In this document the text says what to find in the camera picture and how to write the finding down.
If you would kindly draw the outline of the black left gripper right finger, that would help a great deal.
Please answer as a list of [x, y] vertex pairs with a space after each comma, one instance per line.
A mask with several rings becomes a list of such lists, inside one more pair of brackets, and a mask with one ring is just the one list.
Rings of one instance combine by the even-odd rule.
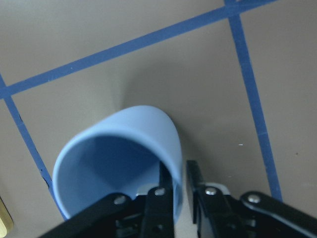
[[200, 238], [315, 238], [316, 218], [273, 197], [249, 191], [236, 199], [205, 182], [197, 161], [186, 162], [187, 195]]

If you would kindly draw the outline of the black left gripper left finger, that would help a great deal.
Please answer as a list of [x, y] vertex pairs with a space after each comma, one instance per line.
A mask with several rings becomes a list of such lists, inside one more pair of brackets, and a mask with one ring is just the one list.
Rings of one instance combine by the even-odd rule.
[[131, 199], [112, 193], [42, 235], [44, 238], [172, 238], [173, 188], [159, 164], [159, 184]]

